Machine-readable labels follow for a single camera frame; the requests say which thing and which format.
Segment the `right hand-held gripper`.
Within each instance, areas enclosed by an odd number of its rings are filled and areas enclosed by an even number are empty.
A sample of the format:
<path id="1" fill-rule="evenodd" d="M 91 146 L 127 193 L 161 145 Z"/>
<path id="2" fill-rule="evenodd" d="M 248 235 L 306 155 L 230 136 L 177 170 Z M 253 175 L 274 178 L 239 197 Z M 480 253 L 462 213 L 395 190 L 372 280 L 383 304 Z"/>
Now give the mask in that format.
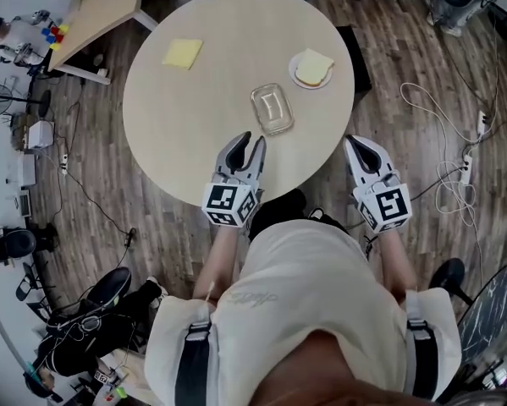
<path id="1" fill-rule="evenodd" d="M 374 141 L 347 135 L 344 149 L 357 186 L 353 196 L 357 210 L 373 233 L 402 227 L 412 216 L 411 198 L 400 181 L 388 152 Z M 365 184 L 366 181 L 379 180 Z"/>

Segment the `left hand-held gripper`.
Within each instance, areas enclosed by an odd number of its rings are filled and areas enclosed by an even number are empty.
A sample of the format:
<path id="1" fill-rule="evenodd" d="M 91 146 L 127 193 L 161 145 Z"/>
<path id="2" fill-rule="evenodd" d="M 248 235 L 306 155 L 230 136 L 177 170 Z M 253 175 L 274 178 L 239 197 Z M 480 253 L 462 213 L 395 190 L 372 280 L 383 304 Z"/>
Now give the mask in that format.
<path id="1" fill-rule="evenodd" d="M 215 226 L 242 228 L 260 204 L 267 142 L 260 136 L 245 164 L 251 131 L 234 137 L 219 153 L 212 181 L 206 185 L 201 210 Z M 230 175 L 242 168 L 243 177 Z"/>

